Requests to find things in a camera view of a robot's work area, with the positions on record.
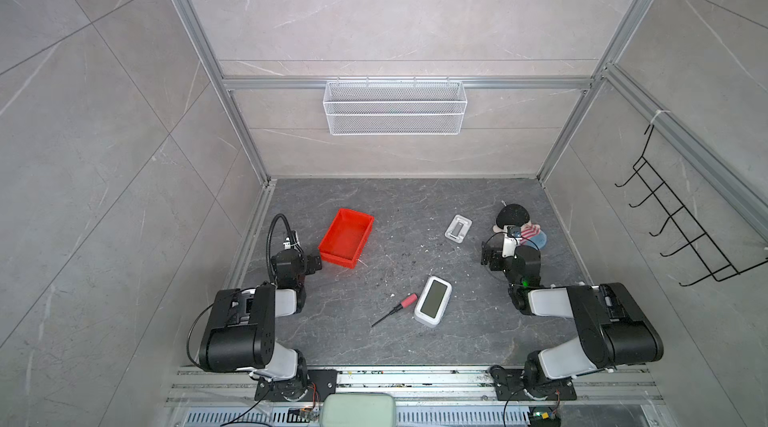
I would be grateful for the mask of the red handled screwdriver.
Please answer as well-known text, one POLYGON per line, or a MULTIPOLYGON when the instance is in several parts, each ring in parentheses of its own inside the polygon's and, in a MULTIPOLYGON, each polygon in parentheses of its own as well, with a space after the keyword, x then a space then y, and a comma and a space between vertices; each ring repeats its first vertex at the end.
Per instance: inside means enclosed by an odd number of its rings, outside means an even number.
POLYGON ((417 294, 410 294, 405 299, 403 299, 401 302, 396 304, 387 314, 385 314, 382 318, 378 319, 376 322, 374 322, 371 327, 374 328, 378 324, 380 324, 385 319, 391 317, 392 315, 396 314, 397 312, 404 310, 414 303, 418 301, 418 295, 417 294))

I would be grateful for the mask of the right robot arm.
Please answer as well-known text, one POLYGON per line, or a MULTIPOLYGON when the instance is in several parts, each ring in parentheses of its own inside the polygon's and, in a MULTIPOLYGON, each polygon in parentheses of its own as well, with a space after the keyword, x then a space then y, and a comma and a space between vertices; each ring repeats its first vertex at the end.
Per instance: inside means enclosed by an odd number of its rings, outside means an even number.
POLYGON ((525 316, 570 319, 576 337, 528 354, 521 369, 488 369, 498 400, 574 400, 572 380, 618 366, 657 362, 661 336, 621 283, 541 284, 541 252, 530 239, 492 234, 481 244, 483 266, 501 272, 508 295, 525 316))

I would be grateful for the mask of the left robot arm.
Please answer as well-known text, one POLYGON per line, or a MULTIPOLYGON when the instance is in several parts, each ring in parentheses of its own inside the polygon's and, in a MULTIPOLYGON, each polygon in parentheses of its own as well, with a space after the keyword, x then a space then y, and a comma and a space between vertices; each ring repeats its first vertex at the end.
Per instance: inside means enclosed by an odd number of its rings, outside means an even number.
POLYGON ((204 310, 208 316, 196 354, 189 360, 205 372, 245 372, 288 401, 313 393, 304 355, 277 341, 276 320, 300 313, 306 277, 322 269, 317 254, 298 247, 269 255, 270 280, 253 288, 224 289, 204 310))

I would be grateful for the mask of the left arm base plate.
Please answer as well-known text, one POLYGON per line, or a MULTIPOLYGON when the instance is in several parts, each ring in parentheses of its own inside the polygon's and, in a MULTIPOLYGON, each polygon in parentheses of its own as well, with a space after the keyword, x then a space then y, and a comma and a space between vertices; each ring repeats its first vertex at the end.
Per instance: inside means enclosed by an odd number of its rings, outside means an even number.
POLYGON ((312 369, 299 372, 290 380, 257 381, 255 401, 271 402, 322 402, 334 394, 339 372, 335 369, 312 369))

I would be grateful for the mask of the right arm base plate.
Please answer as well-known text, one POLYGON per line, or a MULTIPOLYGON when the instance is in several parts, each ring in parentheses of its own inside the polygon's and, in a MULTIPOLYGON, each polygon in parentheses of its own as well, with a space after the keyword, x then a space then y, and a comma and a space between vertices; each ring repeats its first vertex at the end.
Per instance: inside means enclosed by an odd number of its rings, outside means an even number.
POLYGON ((577 394, 570 378, 551 380, 536 371, 493 365, 488 369, 499 401, 575 401, 577 394))

